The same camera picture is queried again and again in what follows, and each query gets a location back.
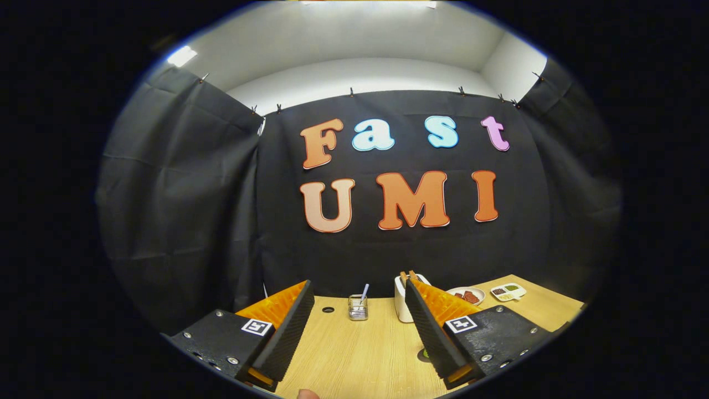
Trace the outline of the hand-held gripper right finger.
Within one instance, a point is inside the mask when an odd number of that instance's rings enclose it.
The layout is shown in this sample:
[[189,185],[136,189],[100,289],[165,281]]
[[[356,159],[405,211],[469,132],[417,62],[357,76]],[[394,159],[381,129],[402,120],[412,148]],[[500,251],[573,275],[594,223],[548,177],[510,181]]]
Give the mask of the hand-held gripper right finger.
[[570,323],[571,299],[520,277],[477,285],[478,305],[409,280],[405,303],[436,374],[453,390],[529,357]]

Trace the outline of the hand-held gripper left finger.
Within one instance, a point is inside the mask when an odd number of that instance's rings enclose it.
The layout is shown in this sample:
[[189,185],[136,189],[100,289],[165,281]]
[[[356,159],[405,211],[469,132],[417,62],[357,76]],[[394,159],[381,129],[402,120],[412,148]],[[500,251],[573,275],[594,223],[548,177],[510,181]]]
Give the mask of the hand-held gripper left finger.
[[213,310],[165,339],[211,370],[274,392],[291,364],[314,303],[311,281],[305,280],[236,313]]

